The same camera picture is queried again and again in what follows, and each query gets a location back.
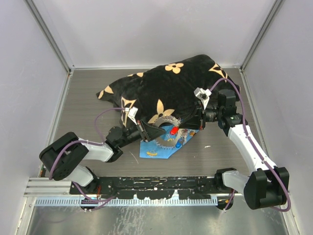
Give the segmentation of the large metal keyring with rings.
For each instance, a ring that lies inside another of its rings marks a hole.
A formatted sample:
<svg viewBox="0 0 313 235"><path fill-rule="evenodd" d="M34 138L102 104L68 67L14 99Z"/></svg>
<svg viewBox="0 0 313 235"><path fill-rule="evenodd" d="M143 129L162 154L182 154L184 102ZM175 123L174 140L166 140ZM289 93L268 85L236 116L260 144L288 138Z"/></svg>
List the large metal keyring with rings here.
<svg viewBox="0 0 313 235"><path fill-rule="evenodd" d="M153 125L159 128L163 128L166 133L155 139L157 143L161 146L173 147L174 141L178 141L181 137L184 137L184 131L183 129L179 128L179 131L176 135L170 135L169 132L174 126L179 126L180 123L180 119L177 119L174 116L158 117Z"/></svg>

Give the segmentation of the red key tag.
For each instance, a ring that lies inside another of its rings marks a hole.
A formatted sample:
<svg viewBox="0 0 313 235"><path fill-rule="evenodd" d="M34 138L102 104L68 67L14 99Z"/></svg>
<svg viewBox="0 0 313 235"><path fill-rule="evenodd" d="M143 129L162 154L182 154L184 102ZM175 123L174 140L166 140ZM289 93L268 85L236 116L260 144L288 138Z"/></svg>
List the red key tag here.
<svg viewBox="0 0 313 235"><path fill-rule="evenodd" d="M176 135L177 132L179 131L179 127L178 126L174 126L171 131L169 132L170 135Z"/></svg>

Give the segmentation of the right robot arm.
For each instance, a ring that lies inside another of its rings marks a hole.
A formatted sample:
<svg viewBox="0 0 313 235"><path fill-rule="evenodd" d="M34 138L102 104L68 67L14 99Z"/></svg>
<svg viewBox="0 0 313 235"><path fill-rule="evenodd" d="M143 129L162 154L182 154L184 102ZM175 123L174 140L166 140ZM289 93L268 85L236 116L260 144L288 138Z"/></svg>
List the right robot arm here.
<svg viewBox="0 0 313 235"><path fill-rule="evenodd" d="M179 126L183 129L201 130L207 122L217 122L225 135L235 144L244 159L249 176L234 168L216 171L213 185L221 193L242 194L252 210L272 207L281 212L291 208L288 193L289 172L278 167L256 142L244 114L237 112L236 94L233 90L218 92L218 105L207 108L211 91L196 88L199 101L194 111Z"/></svg>

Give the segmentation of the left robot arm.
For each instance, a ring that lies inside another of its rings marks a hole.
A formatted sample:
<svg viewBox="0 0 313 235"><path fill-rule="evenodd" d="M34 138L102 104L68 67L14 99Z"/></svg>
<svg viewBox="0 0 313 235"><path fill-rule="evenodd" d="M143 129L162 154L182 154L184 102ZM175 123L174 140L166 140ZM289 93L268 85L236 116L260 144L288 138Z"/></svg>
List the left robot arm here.
<svg viewBox="0 0 313 235"><path fill-rule="evenodd" d="M92 142L79 138L75 133L68 132L39 154L39 159L50 172L50 179L63 179L75 182L87 194L96 192L97 177L85 166L83 160L97 160L112 163L122 154L122 147L137 141L153 141L164 135L166 131L148 124L143 120L129 129L113 127L109 130L104 142Z"/></svg>

